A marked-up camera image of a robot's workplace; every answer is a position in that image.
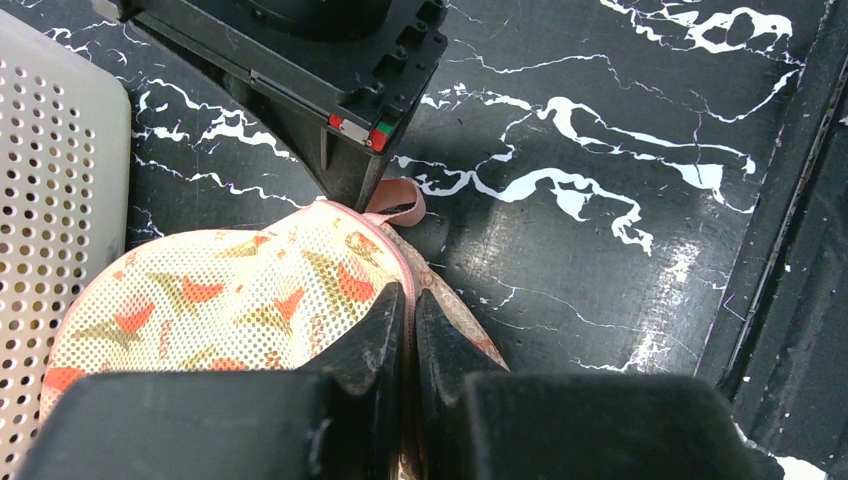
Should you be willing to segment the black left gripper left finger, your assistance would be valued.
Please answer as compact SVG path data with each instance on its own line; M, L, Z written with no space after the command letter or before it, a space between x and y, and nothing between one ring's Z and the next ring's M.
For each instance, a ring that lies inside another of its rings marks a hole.
M60 400L21 479L389 479L405 296L293 371L99 374Z

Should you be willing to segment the floral mesh laundry bag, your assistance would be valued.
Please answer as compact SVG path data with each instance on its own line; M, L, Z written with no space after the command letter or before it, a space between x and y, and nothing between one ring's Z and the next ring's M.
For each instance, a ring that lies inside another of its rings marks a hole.
M502 364L468 307L398 235L425 212L415 182L387 179L360 213L318 200L258 231L183 232L130 251L66 314L46 366L41 418L73 384L98 373L301 367L360 323L394 282L405 302L404 376L412 373L413 314L424 291Z

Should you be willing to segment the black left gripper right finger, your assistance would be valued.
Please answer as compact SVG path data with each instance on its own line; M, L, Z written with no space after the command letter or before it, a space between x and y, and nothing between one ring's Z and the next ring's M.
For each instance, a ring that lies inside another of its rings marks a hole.
M430 291L415 312L428 479L779 479L689 376L512 373Z

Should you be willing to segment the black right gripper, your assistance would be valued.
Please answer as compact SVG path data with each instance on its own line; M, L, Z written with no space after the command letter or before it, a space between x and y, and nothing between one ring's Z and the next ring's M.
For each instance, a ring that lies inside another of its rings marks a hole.
M447 47L445 1L94 1L268 97L264 123L362 212Z

